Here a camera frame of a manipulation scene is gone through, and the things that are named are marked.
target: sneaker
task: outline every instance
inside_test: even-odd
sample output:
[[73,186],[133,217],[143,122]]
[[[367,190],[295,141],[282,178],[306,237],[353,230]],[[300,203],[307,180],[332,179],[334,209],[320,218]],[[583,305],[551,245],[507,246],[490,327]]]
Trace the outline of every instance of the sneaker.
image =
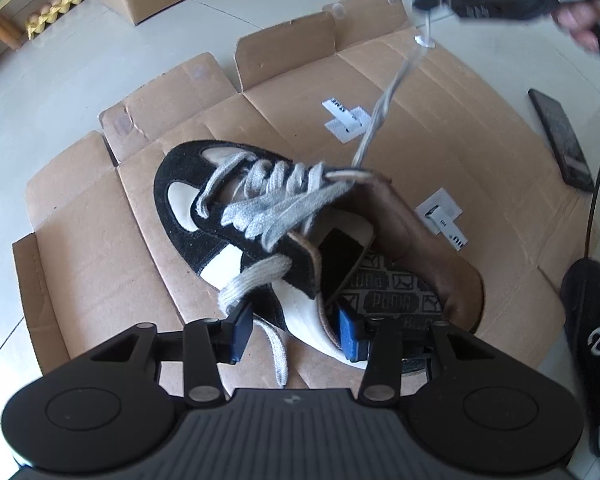
[[[154,180],[173,245],[220,291],[224,314],[252,294],[256,325],[279,362],[284,352],[272,327],[346,362],[324,304],[337,297],[374,234],[361,216],[324,207],[347,187],[328,184],[325,172],[255,146],[194,140],[173,148]],[[276,371],[286,383],[283,365]]]
[[220,291],[223,313],[257,295],[255,323],[272,342],[281,385],[286,358],[274,327],[346,364],[366,366],[344,355],[326,306],[349,282],[374,232],[379,247],[389,249],[385,256],[406,262],[432,286],[448,319],[470,328],[480,317],[477,271],[371,172],[308,168],[254,146],[196,140],[166,155],[154,198],[178,252]]

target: screw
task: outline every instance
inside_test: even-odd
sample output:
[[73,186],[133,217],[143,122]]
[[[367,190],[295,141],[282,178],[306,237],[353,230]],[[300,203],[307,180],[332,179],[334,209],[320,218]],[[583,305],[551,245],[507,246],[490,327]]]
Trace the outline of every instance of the screw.
[[333,17],[337,20],[341,20],[347,15],[347,11],[344,8],[344,5],[341,3],[333,4],[333,7],[331,7],[331,12]]
[[394,398],[395,390],[386,384],[373,384],[366,387],[362,394],[374,402],[385,402]]
[[189,399],[195,400],[196,402],[211,402],[220,397],[220,390],[215,386],[196,386],[189,390]]
[[300,402],[301,400],[302,400],[302,397],[300,397],[300,396],[298,396],[296,394],[293,394],[291,396],[285,397],[285,399],[284,399],[284,401],[287,404],[295,404],[296,402]]

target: shoe tongue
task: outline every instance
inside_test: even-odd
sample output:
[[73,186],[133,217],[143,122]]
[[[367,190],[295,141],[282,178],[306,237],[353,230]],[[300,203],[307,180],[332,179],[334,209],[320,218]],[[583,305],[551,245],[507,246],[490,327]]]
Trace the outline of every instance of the shoe tongue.
[[320,289],[328,304],[360,266],[374,240],[374,228],[362,216],[326,207],[316,217],[308,239],[322,257]]
[[[206,158],[209,162],[211,162],[216,168],[220,166],[225,160],[227,160],[230,156],[235,155],[236,153],[242,153],[246,150],[242,148],[237,148],[235,146],[220,146],[218,148],[209,148],[202,153],[202,156]],[[214,202],[219,202],[221,204],[230,204],[231,202],[239,202],[243,200],[244,197],[238,194],[234,196],[235,190],[240,185],[240,181],[242,180],[241,176],[236,176],[231,180],[227,180],[223,182],[221,187],[216,193],[214,198]]]

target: shoelace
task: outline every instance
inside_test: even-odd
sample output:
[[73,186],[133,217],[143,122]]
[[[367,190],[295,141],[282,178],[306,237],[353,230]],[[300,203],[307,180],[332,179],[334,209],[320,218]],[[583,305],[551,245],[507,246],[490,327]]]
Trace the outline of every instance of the shoelace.
[[[403,62],[391,84],[376,102],[365,135],[360,141],[352,168],[359,168],[366,152],[382,127],[388,113],[395,91],[404,78],[420,63],[428,48],[433,47],[429,35],[427,20],[426,36],[418,41],[420,47],[413,58]],[[202,218],[208,218],[207,202],[224,184],[226,177],[240,164],[252,163],[251,168],[243,176],[234,192],[234,200],[226,206],[222,213],[221,225],[232,224],[244,237],[253,240],[260,236],[264,250],[270,253],[276,243],[289,231],[299,228],[303,236],[311,231],[315,217],[326,205],[334,202],[353,188],[352,181],[341,180],[330,182],[325,178],[325,167],[322,162],[307,168],[304,164],[293,166],[287,175],[288,164],[279,161],[275,165],[266,159],[259,159],[254,153],[241,152],[228,157],[213,172],[200,193],[196,212]],[[291,269],[291,258],[284,254],[273,254],[256,262],[243,270],[227,283],[218,293],[218,307],[228,316],[249,292],[259,286],[267,285],[282,279]],[[254,316],[254,324],[264,330],[273,353],[276,369],[276,381],[280,387],[286,385],[288,365],[286,349],[277,329],[268,321]]]

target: black suede sneaker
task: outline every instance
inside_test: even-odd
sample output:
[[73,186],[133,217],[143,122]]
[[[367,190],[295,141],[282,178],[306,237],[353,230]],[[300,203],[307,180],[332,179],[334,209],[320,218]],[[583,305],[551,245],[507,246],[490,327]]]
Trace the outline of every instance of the black suede sneaker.
[[155,175],[155,204],[170,240],[220,290],[224,313],[252,295],[276,370],[283,357],[270,325],[351,364],[324,305],[359,265],[374,229],[359,215],[328,207],[351,184],[325,175],[342,171],[294,165],[254,146],[195,140],[173,148]]

